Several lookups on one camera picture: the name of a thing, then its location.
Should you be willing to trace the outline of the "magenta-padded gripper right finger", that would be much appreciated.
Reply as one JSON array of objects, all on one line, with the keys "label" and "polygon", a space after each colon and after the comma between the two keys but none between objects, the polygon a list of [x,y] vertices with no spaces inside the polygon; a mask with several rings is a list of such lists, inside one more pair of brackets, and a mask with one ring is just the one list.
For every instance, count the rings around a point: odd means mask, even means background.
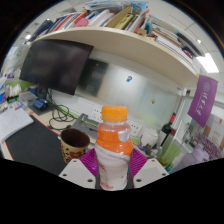
[{"label": "magenta-padded gripper right finger", "polygon": [[132,151],[129,171],[134,188],[144,187],[168,176],[168,172],[155,158],[148,159],[137,149]]}]

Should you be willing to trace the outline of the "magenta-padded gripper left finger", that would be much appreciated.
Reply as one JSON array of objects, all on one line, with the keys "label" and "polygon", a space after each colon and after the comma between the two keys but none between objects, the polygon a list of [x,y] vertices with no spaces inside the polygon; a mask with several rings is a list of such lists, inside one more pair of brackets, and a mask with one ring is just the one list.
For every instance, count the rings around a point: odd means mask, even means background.
[{"label": "magenta-padded gripper left finger", "polygon": [[80,187],[94,189],[98,175],[95,150],[91,149],[81,159],[72,159],[59,176]]}]

